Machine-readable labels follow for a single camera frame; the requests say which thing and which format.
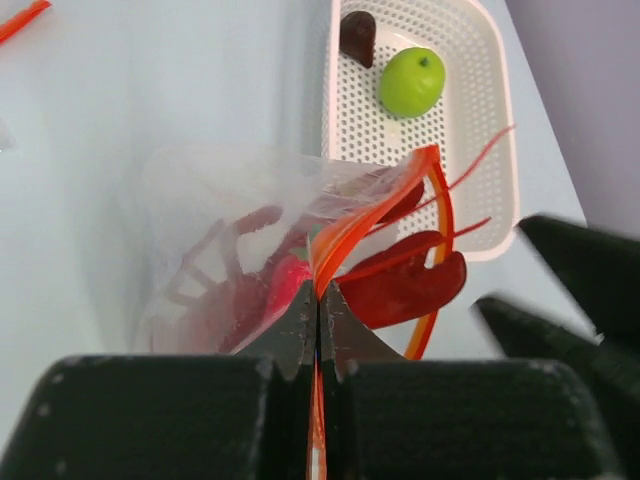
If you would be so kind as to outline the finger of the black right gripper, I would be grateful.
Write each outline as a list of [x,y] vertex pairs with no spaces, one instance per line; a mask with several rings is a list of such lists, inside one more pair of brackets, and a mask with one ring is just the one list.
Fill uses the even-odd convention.
[[588,386],[629,479],[639,477],[639,326],[597,320],[599,342],[504,299],[474,303],[509,358],[555,360]]
[[609,342],[639,343],[639,242],[536,214],[518,229]]

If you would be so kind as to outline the red toy chili pepper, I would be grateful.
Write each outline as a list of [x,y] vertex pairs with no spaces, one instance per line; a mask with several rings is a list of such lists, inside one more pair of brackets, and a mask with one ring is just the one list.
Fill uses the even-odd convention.
[[282,316],[297,295],[300,286],[311,279],[309,249],[321,229],[320,224],[313,225],[276,266],[264,311],[264,323],[272,323]]

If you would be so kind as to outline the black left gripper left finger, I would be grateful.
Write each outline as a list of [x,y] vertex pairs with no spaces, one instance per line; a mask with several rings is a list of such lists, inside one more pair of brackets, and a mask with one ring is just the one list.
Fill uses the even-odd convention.
[[5,479],[307,479],[317,300],[233,355],[53,363],[1,458]]

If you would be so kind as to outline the clear bag with orange zipper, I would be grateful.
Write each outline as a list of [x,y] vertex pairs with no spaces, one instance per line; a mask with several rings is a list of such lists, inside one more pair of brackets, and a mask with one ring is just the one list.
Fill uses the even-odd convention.
[[145,166],[153,297],[141,336],[185,434],[166,479],[350,479],[336,336],[434,318],[466,281],[437,147],[396,166],[249,148]]

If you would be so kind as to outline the red toy lobster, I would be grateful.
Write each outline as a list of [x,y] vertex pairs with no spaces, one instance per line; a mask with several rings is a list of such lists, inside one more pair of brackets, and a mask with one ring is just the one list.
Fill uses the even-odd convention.
[[456,239],[490,221],[454,225],[451,193],[467,176],[448,180],[436,145],[394,166],[244,149],[215,157],[163,156],[149,173],[162,239],[180,257],[147,315],[155,352],[231,353],[257,337],[276,321],[263,321],[276,266],[315,224],[303,283],[315,294],[336,284],[371,329],[434,316],[467,280]]

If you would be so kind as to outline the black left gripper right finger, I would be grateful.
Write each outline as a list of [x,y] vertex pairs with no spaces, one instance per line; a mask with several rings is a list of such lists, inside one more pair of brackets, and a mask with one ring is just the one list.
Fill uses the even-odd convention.
[[319,303],[329,479],[621,479],[585,383],[551,359],[410,361],[337,286]]

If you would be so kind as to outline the white perforated plastic basket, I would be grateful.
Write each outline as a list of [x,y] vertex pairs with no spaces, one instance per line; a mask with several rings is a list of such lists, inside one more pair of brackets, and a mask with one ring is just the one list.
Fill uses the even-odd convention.
[[[335,160],[393,165],[412,150],[437,144],[448,180],[481,151],[478,168],[452,192],[457,227],[489,223],[454,244],[470,262],[502,255],[513,240],[520,201],[514,123],[505,49],[499,29],[478,1],[332,1],[325,61],[322,153]],[[339,27],[353,11],[376,23],[374,65],[366,69],[339,51]],[[438,103],[419,118],[398,119],[378,101],[382,70],[398,52],[433,50],[446,82]]]

